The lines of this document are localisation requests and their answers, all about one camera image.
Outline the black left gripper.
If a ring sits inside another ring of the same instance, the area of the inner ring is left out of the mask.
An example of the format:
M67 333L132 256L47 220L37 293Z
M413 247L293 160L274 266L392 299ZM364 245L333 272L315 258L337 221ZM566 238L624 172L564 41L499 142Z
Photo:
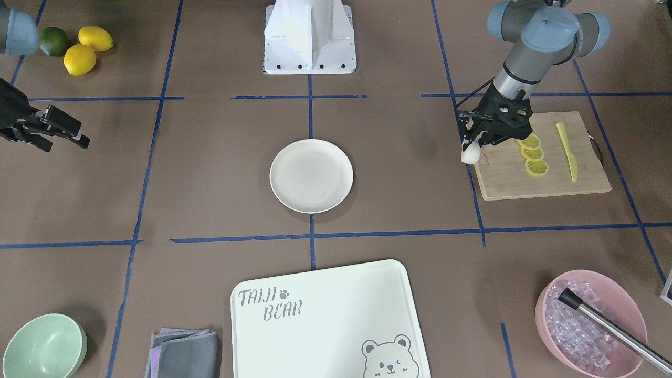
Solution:
M472 111L461 110L463 103L481 89L487 91ZM524 88L514 90L513 99L497 91L493 83L484 83L457 103L458 130L464 148L477 143L497 145L508 139L523 140L532 134L530 98Z

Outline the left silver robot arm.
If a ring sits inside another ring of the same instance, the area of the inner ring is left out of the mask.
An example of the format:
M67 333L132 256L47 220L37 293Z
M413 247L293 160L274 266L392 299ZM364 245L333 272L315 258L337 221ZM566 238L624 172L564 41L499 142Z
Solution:
M554 65L586 57L608 41L602 14L573 14L565 1L502 1L487 19L489 34L511 41L501 71L485 83L472 111L457 110L461 148L530 136L530 97ZM341 1L276 1L266 8L262 69L271 75L355 72L351 8Z

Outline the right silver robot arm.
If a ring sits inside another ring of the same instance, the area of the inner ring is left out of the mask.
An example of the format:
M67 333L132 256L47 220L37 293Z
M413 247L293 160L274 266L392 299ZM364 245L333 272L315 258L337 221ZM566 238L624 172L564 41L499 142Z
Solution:
M1 9L1 51L3 55L31 55L38 50L38 31L34 19L22 10ZM48 105L34 108L27 96L4 79L1 80L1 135L11 143L35 146L50 152L48 136L71 141L87 149L90 138L81 133L81 122L59 108Z

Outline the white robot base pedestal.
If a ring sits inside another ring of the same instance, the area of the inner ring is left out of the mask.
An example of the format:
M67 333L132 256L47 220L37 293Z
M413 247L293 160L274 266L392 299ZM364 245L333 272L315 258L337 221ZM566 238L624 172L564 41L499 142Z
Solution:
M276 1L266 7L264 38L265 74L356 72L352 10L341 1Z

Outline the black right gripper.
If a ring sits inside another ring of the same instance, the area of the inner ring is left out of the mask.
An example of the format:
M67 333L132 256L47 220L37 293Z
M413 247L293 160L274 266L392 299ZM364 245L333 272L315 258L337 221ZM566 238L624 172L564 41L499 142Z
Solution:
M39 110L30 105L27 96L10 83L1 79L1 127L2 137L13 143L22 141L39 148L43 152L50 152L52 141L40 132L24 132L16 130L15 122L19 118L33 117ZM55 132L46 136L56 136L67 139L82 149L87 149L90 138L81 134L81 122L56 106L48 105L41 115L41 122L47 130Z

